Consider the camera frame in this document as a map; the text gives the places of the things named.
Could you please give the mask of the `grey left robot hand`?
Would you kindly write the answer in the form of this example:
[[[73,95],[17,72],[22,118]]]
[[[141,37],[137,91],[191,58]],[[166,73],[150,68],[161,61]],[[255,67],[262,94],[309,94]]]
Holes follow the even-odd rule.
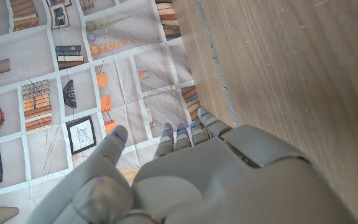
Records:
[[[37,206],[29,223],[355,223],[301,151],[259,128],[232,128],[208,110],[165,124],[154,159],[132,183],[117,169],[118,125]]]

